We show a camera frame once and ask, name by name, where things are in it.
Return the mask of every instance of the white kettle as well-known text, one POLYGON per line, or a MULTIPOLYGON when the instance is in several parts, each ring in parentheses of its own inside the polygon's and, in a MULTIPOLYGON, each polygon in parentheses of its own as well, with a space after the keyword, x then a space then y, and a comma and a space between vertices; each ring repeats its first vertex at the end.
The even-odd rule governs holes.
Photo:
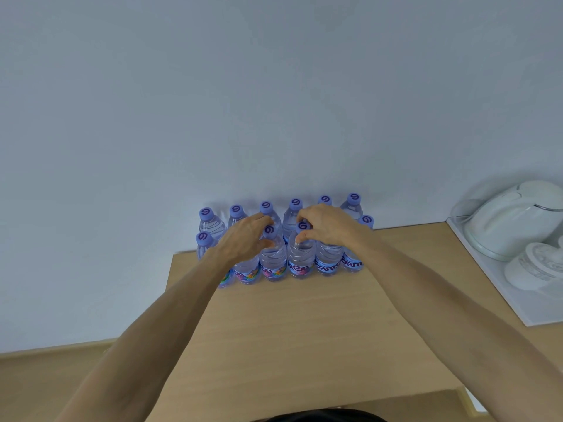
POLYGON ((527 244, 545 240, 563 220, 563 190, 527 181, 482 205, 465 224, 469 243, 483 255, 508 262, 527 244))

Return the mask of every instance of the right hand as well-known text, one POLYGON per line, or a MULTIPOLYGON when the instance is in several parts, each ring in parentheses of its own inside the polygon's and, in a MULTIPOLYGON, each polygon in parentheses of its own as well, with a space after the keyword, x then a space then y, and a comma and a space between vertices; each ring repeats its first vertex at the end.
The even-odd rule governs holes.
POLYGON ((350 237, 361 225, 340 207, 317 204, 301 209, 297 221, 306 219, 313 229, 301 231, 295 238, 297 243, 305 240, 319 240, 325 244, 347 246, 350 237))

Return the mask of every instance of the kettle lid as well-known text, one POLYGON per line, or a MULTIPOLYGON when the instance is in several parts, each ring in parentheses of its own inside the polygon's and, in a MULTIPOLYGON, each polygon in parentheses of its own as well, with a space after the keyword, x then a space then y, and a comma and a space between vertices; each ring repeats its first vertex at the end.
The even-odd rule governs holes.
POLYGON ((563 190, 554 183, 526 181, 518 185, 517 191, 541 209, 563 210, 563 190))

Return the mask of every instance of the forearm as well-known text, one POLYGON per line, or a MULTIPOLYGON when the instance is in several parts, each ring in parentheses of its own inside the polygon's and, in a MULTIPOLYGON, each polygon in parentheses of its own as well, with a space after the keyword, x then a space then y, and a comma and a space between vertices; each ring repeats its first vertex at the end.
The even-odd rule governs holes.
POLYGON ((81 420, 143 421, 228 270, 229 261, 210 249, 119 337, 59 421, 77 420, 76 414, 81 420))
POLYGON ((442 362, 499 422, 561 420, 563 377, 513 327, 367 228, 349 247, 442 362))

